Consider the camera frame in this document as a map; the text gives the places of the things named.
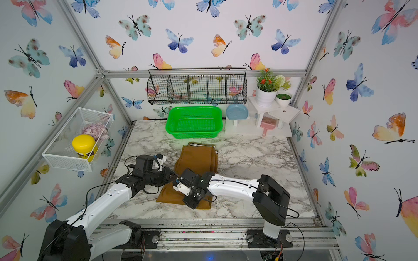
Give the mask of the light blue round plate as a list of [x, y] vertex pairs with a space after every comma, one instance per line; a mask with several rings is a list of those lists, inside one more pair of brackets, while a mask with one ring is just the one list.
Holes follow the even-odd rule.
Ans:
[[248, 116], [248, 109], [242, 104], [231, 104], [226, 109], [226, 117], [228, 120], [246, 120]]

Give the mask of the brown long pants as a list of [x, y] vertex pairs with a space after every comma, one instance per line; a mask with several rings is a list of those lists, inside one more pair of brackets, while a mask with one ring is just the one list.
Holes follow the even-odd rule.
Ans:
[[[218, 151], [214, 145], [189, 142], [182, 148], [179, 159], [174, 165], [174, 171], [180, 176], [186, 169], [202, 176], [206, 172], [218, 171]], [[185, 195], [176, 191], [173, 184], [166, 184], [161, 190], [157, 202], [184, 205]]]

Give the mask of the pink dustpan brush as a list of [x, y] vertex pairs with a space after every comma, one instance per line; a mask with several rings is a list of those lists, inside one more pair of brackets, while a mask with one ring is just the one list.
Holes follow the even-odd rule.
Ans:
[[261, 120], [260, 127], [263, 129], [262, 136], [265, 137], [267, 132], [276, 128], [277, 119], [264, 116]]

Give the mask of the small white pot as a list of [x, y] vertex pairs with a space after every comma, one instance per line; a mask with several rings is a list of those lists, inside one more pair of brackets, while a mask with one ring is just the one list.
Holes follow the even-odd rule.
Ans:
[[290, 105], [291, 100], [292, 100], [292, 95], [288, 94], [287, 92], [278, 93], [275, 97], [276, 103], [281, 108], [288, 107]]

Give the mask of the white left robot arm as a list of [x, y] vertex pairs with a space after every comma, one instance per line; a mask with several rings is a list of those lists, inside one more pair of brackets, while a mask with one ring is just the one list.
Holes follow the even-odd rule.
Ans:
[[161, 187], [175, 181], [178, 174], [163, 165], [165, 156], [141, 155], [134, 165], [127, 166], [127, 174], [114, 182], [105, 194], [65, 221], [50, 224], [44, 235], [38, 260], [92, 261], [116, 247], [139, 248], [144, 252], [147, 238], [141, 226], [124, 220], [114, 229], [94, 235], [93, 232], [123, 203], [147, 186]]

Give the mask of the white mesh wall basket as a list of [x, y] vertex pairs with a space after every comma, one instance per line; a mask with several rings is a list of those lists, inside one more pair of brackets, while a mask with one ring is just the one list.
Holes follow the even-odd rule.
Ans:
[[42, 156], [50, 167], [92, 172], [92, 162], [109, 138], [114, 117], [110, 113], [77, 108]]

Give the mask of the yellow lidded jar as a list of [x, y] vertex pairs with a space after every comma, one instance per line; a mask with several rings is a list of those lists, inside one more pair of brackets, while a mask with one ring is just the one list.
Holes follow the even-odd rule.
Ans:
[[82, 159], [86, 159], [89, 163], [93, 161], [98, 150], [94, 138], [84, 134], [75, 137], [72, 141], [72, 146], [77, 155]]

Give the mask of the metal base rail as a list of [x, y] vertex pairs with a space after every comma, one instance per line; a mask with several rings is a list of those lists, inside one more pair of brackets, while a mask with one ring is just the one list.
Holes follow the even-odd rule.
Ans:
[[264, 235], [260, 218], [132, 219], [144, 231], [157, 231], [156, 251], [281, 251], [286, 261], [340, 261], [332, 230], [319, 219], [288, 219], [279, 237]]

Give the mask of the white potted flower plant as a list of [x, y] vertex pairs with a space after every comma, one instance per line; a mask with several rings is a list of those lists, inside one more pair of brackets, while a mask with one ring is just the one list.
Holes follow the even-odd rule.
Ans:
[[270, 107], [279, 90], [288, 90], [290, 80], [283, 75], [274, 74], [269, 68], [260, 71], [257, 78], [256, 104], [260, 107]]

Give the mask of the pink shells bag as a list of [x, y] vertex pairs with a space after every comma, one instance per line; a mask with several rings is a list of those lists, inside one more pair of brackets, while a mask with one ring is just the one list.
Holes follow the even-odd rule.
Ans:
[[82, 134], [93, 137], [95, 141], [104, 141], [109, 138], [108, 129], [101, 122], [86, 126], [82, 130]]

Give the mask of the green plastic basket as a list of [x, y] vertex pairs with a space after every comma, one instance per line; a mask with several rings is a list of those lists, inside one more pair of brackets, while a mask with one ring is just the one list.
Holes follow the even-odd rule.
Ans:
[[222, 110], [213, 106], [175, 107], [165, 130], [176, 139], [211, 139], [223, 129]]

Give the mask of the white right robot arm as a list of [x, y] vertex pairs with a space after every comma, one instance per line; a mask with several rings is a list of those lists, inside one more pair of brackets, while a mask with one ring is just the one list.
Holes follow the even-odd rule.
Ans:
[[199, 176], [186, 169], [173, 182], [173, 188], [184, 195], [183, 202], [191, 209], [196, 209], [207, 196], [215, 199], [227, 196], [251, 202], [264, 219], [264, 236], [272, 240], [280, 238], [280, 230], [285, 226], [290, 210], [291, 195], [268, 175], [258, 179], [237, 179], [213, 172]]

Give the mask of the white step shelf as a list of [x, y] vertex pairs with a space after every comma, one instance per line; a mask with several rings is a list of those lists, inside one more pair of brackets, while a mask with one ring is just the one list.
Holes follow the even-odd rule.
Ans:
[[299, 109], [292, 106], [282, 108], [275, 101], [269, 107], [259, 107], [256, 103], [255, 97], [250, 97], [248, 99], [247, 108], [249, 110], [249, 114], [255, 113], [258, 115], [257, 119], [247, 118], [246, 120], [238, 120], [236, 125], [234, 124], [234, 120], [226, 119], [226, 134], [261, 136], [264, 132], [262, 128], [262, 119], [264, 117], [269, 117], [276, 119], [277, 123], [274, 129], [267, 131], [267, 136], [274, 136], [277, 138], [292, 137], [290, 123], [300, 113]]

